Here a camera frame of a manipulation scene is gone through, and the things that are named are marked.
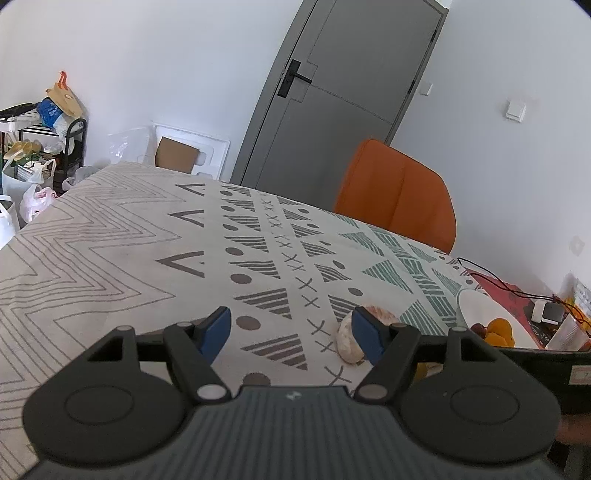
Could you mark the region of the person's right hand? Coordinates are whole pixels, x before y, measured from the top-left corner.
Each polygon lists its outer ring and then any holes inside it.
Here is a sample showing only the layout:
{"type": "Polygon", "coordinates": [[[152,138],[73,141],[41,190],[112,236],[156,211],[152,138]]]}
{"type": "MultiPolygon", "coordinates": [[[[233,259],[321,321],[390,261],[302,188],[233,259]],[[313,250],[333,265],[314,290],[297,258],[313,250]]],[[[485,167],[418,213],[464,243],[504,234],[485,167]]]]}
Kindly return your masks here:
{"type": "Polygon", "coordinates": [[[591,414],[564,415],[556,440],[565,445],[591,446],[591,414]]]}

